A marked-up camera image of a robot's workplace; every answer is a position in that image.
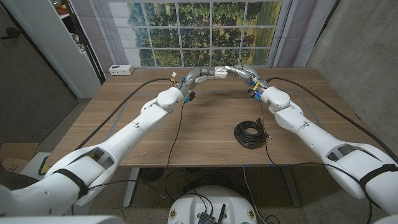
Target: table leg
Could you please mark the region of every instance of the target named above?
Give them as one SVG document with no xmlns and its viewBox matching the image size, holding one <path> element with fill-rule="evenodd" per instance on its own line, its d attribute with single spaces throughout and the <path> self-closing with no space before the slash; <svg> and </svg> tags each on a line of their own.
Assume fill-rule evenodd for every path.
<svg viewBox="0 0 398 224">
<path fill-rule="evenodd" d="M 139 167 L 134 167 L 131 168 L 131 173 L 130 173 L 130 180 L 137 180 L 138 178 L 138 173 L 139 173 Z M 132 201 L 132 195 L 134 193 L 134 189 L 136 187 L 135 182 L 128 182 L 127 184 L 127 189 L 126 189 L 126 194 L 124 195 L 124 200 L 123 200 L 123 207 L 128 208 L 131 205 Z"/>
<path fill-rule="evenodd" d="M 297 191 L 296 182 L 294 181 L 292 168 L 290 166 L 284 166 L 281 167 L 281 169 L 287 186 L 287 191 L 289 192 L 290 198 L 292 199 L 292 204 L 294 207 L 298 208 L 301 206 L 301 201 L 299 197 L 299 192 Z"/>
</svg>

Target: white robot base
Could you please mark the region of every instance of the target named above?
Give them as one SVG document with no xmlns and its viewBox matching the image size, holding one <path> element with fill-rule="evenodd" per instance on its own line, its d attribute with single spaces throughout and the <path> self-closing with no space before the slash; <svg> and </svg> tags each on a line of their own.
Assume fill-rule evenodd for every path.
<svg viewBox="0 0 398 224">
<path fill-rule="evenodd" d="M 256 214 L 253 206 L 242 195 L 235 191 L 221 186 L 202 186 L 195 189 L 197 194 L 208 198 L 213 205 L 213 222 L 222 224 L 256 224 Z M 207 214 L 211 212 L 211 205 L 207 199 Z M 221 209 L 225 204 L 224 214 L 220 216 Z M 172 205 L 168 217 L 168 224 L 188 224 L 188 223 L 210 223 L 200 220 L 202 212 L 205 212 L 205 205 L 197 195 L 183 195 Z"/>
</svg>

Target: gray wall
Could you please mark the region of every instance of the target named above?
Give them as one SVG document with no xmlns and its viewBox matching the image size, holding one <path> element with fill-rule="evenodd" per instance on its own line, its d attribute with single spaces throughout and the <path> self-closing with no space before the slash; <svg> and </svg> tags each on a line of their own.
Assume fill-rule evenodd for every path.
<svg viewBox="0 0 398 224">
<path fill-rule="evenodd" d="M 306 66 L 398 154 L 398 1 L 341 1 Z"/>
</svg>

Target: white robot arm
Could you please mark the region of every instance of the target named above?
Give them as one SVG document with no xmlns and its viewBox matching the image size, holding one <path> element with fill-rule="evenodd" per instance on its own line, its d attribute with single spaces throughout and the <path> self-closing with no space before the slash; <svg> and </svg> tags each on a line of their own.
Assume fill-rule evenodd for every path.
<svg viewBox="0 0 398 224">
<path fill-rule="evenodd" d="M 74 203 L 84 205 L 102 190 L 92 186 L 109 182 L 123 158 L 183 102 L 175 87 L 146 103 L 141 114 L 105 142 L 73 151 L 60 159 L 45 178 L 24 189 L 10 191 L 0 185 L 0 214 L 7 217 L 62 215 Z"/>
<path fill-rule="evenodd" d="M 162 125 L 174 106 L 195 96 L 192 89 L 207 80 L 242 78 L 253 86 L 249 92 L 257 100 L 270 103 L 279 126 L 295 133 L 326 164 L 339 167 L 355 180 L 332 167 L 326 167 L 335 180 L 353 197 L 366 194 L 390 214 L 398 214 L 398 168 L 387 154 L 369 144 L 344 142 L 334 138 L 309 121 L 288 94 L 269 86 L 255 69 L 247 65 L 216 67 L 215 70 L 194 68 L 183 82 L 161 92 L 146 103 L 141 114 L 107 141 L 73 151 L 59 160 L 45 179 L 20 190 L 0 186 L 0 214 L 7 217 L 29 215 L 62 215 L 74 203 L 84 205 L 93 200 L 122 159 L 145 134 Z"/>
</svg>

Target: window pane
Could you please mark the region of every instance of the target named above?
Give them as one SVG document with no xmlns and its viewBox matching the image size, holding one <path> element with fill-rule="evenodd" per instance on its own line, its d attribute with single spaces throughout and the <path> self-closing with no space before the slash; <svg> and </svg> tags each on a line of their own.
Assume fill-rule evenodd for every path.
<svg viewBox="0 0 398 224">
<path fill-rule="evenodd" d="M 213 26 L 243 25 L 245 2 L 214 2 Z"/>
<path fill-rule="evenodd" d="M 275 26 L 278 22 L 281 1 L 249 2 L 246 14 L 247 26 Z"/>
<path fill-rule="evenodd" d="M 269 49 L 242 49 L 242 65 L 266 65 Z"/>
<path fill-rule="evenodd" d="M 130 26 L 145 26 L 144 13 L 142 12 L 141 3 L 127 3 L 130 12 L 130 19 L 127 23 Z"/>
<path fill-rule="evenodd" d="M 144 3 L 144 9 L 150 26 L 177 25 L 175 3 Z"/>
<path fill-rule="evenodd" d="M 213 50 L 211 66 L 237 65 L 239 49 Z"/>
<path fill-rule="evenodd" d="M 243 47 L 270 47 L 275 28 L 245 28 Z"/>
<path fill-rule="evenodd" d="M 147 29 L 118 28 L 123 47 L 150 47 Z"/>
<path fill-rule="evenodd" d="M 210 66 L 209 50 L 183 50 L 184 67 Z"/>
<path fill-rule="evenodd" d="M 213 47 L 240 47 L 241 28 L 213 29 Z"/>
<path fill-rule="evenodd" d="M 210 3 L 179 3 L 180 26 L 210 26 Z"/>
<path fill-rule="evenodd" d="M 158 67 L 181 67 L 180 50 L 154 50 Z"/>
<path fill-rule="evenodd" d="M 124 49 L 127 60 L 135 67 L 154 67 L 154 55 L 152 50 L 146 49 Z"/>
<path fill-rule="evenodd" d="M 180 47 L 178 29 L 149 29 L 153 47 Z"/>
<path fill-rule="evenodd" d="M 181 29 L 181 43 L 184 48 L 209 47 L 210 29 Z"/>
</svg>

